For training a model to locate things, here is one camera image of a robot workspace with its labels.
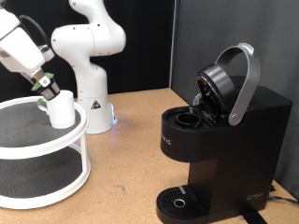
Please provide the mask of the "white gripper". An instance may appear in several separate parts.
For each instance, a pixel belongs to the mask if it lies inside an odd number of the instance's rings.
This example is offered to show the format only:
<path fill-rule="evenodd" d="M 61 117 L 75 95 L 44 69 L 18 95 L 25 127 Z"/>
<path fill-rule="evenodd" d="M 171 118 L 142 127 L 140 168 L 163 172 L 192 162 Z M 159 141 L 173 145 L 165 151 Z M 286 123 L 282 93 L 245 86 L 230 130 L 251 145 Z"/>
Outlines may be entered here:
<path fill-rule="evenodd" d="M 40 67 L 45 62 L 42 53 L 21 27 L 0 29 L 0 62 L 10 72 L 33 73 L 33 88 L 47 87 L 52 73 Z"/>

